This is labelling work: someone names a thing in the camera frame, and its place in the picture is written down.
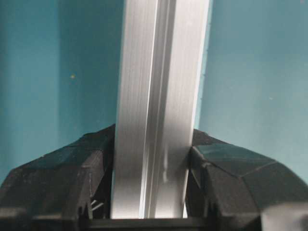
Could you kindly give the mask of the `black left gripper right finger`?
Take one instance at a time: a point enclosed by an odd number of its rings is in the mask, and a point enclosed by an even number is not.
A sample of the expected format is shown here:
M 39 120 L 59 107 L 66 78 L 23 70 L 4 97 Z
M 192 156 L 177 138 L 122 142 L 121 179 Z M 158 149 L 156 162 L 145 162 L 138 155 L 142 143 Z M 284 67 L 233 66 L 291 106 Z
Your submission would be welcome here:
M 284 164 L 194 130 L 186 208 L 214 231 L 305 231 L 308 186 Z

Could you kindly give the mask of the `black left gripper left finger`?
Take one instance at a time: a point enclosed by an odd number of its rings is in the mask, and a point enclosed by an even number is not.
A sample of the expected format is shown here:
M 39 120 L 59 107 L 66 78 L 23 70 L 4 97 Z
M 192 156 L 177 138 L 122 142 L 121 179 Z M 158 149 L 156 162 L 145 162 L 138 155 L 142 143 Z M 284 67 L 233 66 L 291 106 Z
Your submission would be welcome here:
M 83 220 L 110 217 L 115 127 L 10 171 L 0 187 L 3 231 L 78 231 Z

